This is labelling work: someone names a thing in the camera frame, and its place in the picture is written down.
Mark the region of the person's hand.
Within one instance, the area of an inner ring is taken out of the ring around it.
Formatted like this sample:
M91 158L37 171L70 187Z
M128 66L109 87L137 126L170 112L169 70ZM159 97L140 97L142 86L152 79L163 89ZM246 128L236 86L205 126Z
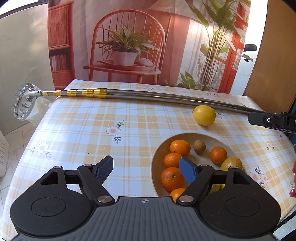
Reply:
M296 197L296 162L293 163L293 168L292 168L292 172L293 172L293 183L292 183L292 188L290 190L290 197L295 198Z

